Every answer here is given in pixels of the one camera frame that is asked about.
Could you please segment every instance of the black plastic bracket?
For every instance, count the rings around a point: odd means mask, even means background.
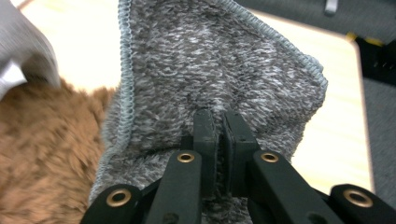
[[[268,207],[276,223],[343,223],[282,155],[257,151],[248,170],[249,198]]]
[[[142,192],[130,185],[118,184],[98,195],[80,224],[138,224],[142,213],[138,209]]]
[[[201,223],[201,155],[183,150],[166,166],[146,223]]]
[[[247,162],[259,150],[259,144],[242,116],[228,111],[223,117],[225,136],[226,190],[234,197],[247,197]]]
[[[367,189],[354,185],[332,188],[329,205],[345,223],[396,223],[396,211]]]
[[[198,110],[193,122],[193,150],[202,156],[202,194],[204,197],[211,196],[216,186],[219,138],[209,110]]]

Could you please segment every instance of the brown plush fabric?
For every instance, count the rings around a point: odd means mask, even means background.
[[[113,91],[27,83],[0,101],[0,223],[79,223]]]

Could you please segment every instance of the brass eyelet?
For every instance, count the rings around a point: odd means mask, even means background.
[[[123,195],[120,200],[114,199],[117,195]],[[107,196],[106,203],[110,207],[120,207],[128,203],[132,198],[132,194],[128,189],[115,189]]]
[[[268,162],[277,162],[279,161],[279,157],[273,153],[265,152],[262,153],[262,160]]]
[[[180,155],[177,156],[177,160],[181,162],[191,162],[195,159],[194,155],[190,153],[181,153]]]
[[[371,207],[373,206],[373,200],[371,198],[369,198],[369,196],[367,196],[365,193],[356,190],[356,189],[346,189],[344,190],[344,197],[350,202],[353,203],[359,207]]]

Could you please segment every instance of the gray carpet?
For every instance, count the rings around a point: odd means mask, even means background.
[[[376,195],[396,208],[396,87],[363,83]]]
[[[384,43],[396,39],[396,1],[339,0],[333,17],[325,0],[236,0],[244,7],[337,33],[353,32]],[[364,78],[376,194],[396,209],[396,88]]]

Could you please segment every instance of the table surface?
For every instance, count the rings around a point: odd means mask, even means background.
[[[114,0],[33,0],[22,12],[49,39],[60,75],[77,89],[117,87],[120,32]],[[329,88],[293,166],[315,189],[350,183],[374,191],[359,50],[343,35],[252,11],[324,66]]]

